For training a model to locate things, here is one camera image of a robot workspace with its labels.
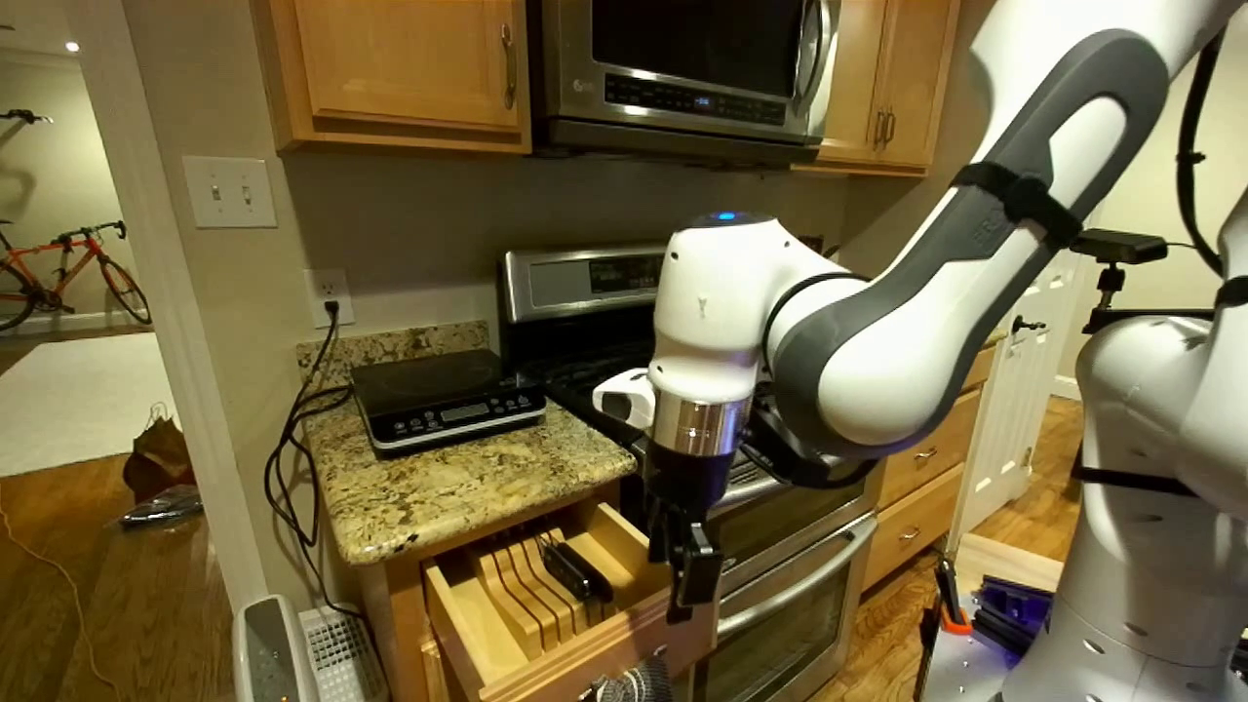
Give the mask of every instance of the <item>oven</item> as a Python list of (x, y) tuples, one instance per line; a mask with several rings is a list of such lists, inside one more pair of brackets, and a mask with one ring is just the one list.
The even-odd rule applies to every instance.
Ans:
[[(512, 248), (500, 272), (501, 364), (544, 399), (642, 456), (642, 432), (594, 409), (594, 387), (652, 359), (660, 246)], [(776, 441), (747, 421), (711, 533), (724, 552), (719, 581), (719, 653), (676, 682), (676, 697), (804, 697), (833, 676), (859, 606), (862, 545), (875, 533), (868, 485), (776, 485)], [(642, 524), (641, 474), (620, 512)]]

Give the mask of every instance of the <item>wooden cabinet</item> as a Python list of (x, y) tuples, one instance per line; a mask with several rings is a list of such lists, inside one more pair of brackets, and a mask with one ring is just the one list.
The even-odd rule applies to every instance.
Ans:
[(842, 0), (832, 112), (800, 172), (924, 175), (954, 30), (960, 0)]
[[(570, 543), (609, 584), (609, 606), (582, 606), (537, 552)], [(444, 676), (427, 697), (456, 685), (469, 697), (577, 697), (604, 676), (647, 654), (678, 676), (713, 647), (713, 610), (668, 624), (668, 564), (647, 562), (642, 533), (604, 504), (582, 504), (537, 526), (501, 530), (423, 564), (427, 633)]]
[(521, 0), (261, 0), (284, 144), (529, 153)]
[(882, 465), (878, 530), (865, 545), (862, 590), (878, 584), (895, 564), (946, 533), (989, 359), (995, 344), (975, 356), (962, 393), (954, 399), (946, 417), (920, 443)]

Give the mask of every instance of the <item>white robot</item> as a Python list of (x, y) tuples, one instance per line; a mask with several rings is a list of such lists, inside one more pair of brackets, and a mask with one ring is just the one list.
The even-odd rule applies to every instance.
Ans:
[[(713, 591), (700, 519), (759, 372), (782, 425), (832, 456), (832, 480), (920, 441), (1236, 8), (999, 0), (975, 40), (989, 79), (982, 149), (878, 279), (780, 224), (670, 237), (647, 377), (652, 538), (676, 568), (676, 616)], [(1227, 669), (1248, 624), (1248, 199), (1222, 248), (1211, 322), (1124, 320), (1079, 359), (1085, 519), (1006, 702), (1248, 697)]]

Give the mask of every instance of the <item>cabinet door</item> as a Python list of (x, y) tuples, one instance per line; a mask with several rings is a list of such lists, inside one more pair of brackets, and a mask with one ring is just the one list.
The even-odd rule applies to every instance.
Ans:
[(842, 0), (832, 112), (816, 169), (930, 164), (960, 0)]
[(313, 117), (517, 129), (513, 0), (295, 0)]

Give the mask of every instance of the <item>microwave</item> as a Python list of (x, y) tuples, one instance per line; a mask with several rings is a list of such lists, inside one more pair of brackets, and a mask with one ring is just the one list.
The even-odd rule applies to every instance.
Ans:
[(794, 164), (824, 142), (837, 0), (535, 0), (537, 149)]

